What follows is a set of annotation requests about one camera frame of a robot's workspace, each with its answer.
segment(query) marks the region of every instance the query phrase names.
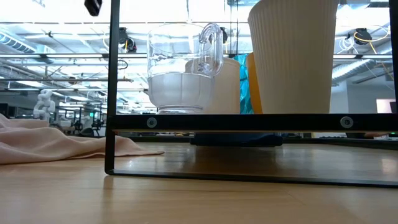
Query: table surface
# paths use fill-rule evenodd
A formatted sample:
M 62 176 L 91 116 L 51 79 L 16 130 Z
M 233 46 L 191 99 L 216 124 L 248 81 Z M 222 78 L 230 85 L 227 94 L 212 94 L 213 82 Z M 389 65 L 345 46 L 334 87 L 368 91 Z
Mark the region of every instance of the table surface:
M 273 170 L 292 175 L 291 170 L 302 167 L 299 174 L 337 175 L 340 167 L 359 177 L 398 179 L 398 151 L 301 144 L 246 148 L 242 154 L 250 156 L 242 157 L 242 149 L 236 148 L 140 144 L 166 154 L 117 158 L 116 166 L 191 172 L 217 170 L 219 164 L 225 173 L 238 157 L 262 165 L 267 161 L 273 169 L 258 166 L 265 174 Z M 333 167 L 336 158 L 342 162 Z M 397 211 L 396 189 L 115 177 L 104 173 L 103 158 L 0 166 L 2 224 L 397 223 Z

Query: cloth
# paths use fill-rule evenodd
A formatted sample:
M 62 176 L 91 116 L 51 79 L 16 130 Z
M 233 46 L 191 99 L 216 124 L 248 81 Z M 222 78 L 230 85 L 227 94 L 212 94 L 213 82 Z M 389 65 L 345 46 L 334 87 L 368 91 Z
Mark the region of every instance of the cloth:
M 146 151 L 131 139 L 116 136 L 115 156 L 158 155 Z M 7 119 L 0 114 L 0 164 L 81 159 L 105 155 L 105 138 L 66 136 L 48 122 Z

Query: black metal shelf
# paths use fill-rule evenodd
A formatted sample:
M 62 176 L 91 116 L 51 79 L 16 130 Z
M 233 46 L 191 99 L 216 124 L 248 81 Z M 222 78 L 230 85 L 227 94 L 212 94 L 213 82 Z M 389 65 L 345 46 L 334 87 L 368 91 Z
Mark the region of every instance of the black metal shelf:
M 398 1 L 390 0 L 391 41 L 394 70 L 398 71 Z M 120 0 L 111 1 L 109 40 L 108 120 L 106 129 L 105 172 L 110 175 L 165 177 L 180 179 L 237 180 L 294 184 L 327 184 L 361 187 L 398 187 L 398 182 L 255 175 L 187 174 L 143 172 L 114 168 L 115 131 L 199 131 L 199 132 L 268 132 L 268 131 L 397 131 L 398 114 L 259 114 L 259 115 L 116 115 L 118 83 L 118 40 Z M 394 73 L 398 87 L 398 75 Z

